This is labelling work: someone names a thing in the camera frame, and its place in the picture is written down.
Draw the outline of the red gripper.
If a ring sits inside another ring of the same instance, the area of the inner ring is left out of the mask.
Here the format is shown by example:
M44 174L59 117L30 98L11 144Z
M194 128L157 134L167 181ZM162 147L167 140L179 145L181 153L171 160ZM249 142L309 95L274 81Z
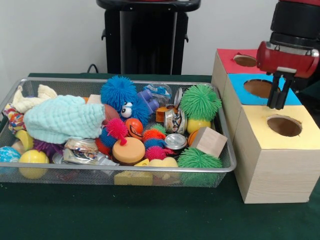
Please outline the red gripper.
M319 61L320 53L317 49L307 50L261 42L256 54L256 65L261 71L273 74L267 106L270 109L283 109L293 81L286 78L282 90L278 92L281 76L274 73L289 73L296 78L307 79L316 71Z

